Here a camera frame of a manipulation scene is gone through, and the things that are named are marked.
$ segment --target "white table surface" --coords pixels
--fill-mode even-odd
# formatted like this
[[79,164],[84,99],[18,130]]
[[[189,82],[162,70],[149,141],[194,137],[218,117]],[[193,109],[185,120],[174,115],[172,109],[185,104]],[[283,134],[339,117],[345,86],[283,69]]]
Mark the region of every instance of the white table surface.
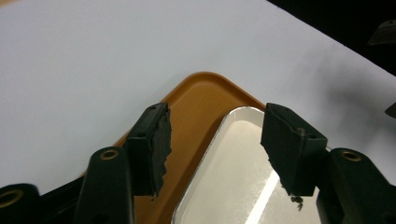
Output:
[[0,187],[78,177],[189,74],[217,72],[369,156],[396,184],[396,79],[263,0],[0,7]]

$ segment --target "reflective metal surface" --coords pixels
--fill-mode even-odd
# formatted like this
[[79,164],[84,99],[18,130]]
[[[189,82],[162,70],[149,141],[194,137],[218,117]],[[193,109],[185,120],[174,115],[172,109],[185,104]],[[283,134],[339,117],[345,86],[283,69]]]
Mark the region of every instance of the reflective metal surface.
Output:
[[263,112],[239,107],[221,123],[173,223],[319,223],[316,195],[290,197],[260,145]]

